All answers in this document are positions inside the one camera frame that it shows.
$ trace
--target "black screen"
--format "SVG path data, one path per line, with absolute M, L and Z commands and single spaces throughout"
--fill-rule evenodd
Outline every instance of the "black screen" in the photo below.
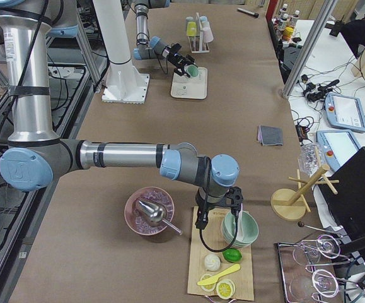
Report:
M 365 147 L 339 168 L 330 179 L 338 194 L 327 185 L 319 186 L 335 221 L 345 228 L 352 240 L 365 236 Z M 365 249 L 359 251 L 365 260 Z

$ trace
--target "pink bowl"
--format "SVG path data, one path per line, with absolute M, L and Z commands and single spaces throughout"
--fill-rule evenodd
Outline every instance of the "pink bowl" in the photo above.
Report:
M 167 220 L 171 221 L 174 217 L 174 202 L 164 189 L 158 187 L 144 187 L 134 192 L 126 201 L 125 205 L 125 221 L 135 233 L 139 235 L 156 235 L 162 232 L 167 225 L 160 223 L 158 226 L 150 226 L 147 221 L 140 215 L 135 208 L 135 203 L 139 198 L 146 198 L 150 201 L 157 202 L 167 210 Z

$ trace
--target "knife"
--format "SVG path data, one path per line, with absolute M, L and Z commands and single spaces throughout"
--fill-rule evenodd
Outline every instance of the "knife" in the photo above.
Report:
M 217 275 L 211 276 L 210 278 L 197 282 L 197 285 L 206 286 L 206 285 L 210 285 L 210 284 L 215 284 L 221 276 L 225 276 L 230 273 L 234 273 L 240 269 L 241 269 L 241 266 L 238 263 L 236 263 L 233 266 L 230 266 L 229 268 L 227 268 L 226 270 L 223 270 L 222 272 L 218 273 Z

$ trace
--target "pen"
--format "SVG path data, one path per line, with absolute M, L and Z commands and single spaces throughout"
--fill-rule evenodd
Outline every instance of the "pen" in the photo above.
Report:
M 246 9 L 243 8 L 237 8 L 237 11 L 241 11 L 242 13 L 253 16 L 254 18 L 258 18 L 259 16 L 258 13 L 254 13 L 253 11 L 247 11 Z

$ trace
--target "tablet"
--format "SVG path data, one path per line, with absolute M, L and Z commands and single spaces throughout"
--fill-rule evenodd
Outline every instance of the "tablet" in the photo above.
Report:
M 327 164 L 334 172 L 345 164 L 361 147 L 352 131 L 348 129 L 317 131 L 316 140 L 322 147 Z
M 343 128 L 365 133 L 365 116 L 359 98 L 328 93 L 325 111 L 333 128 Z

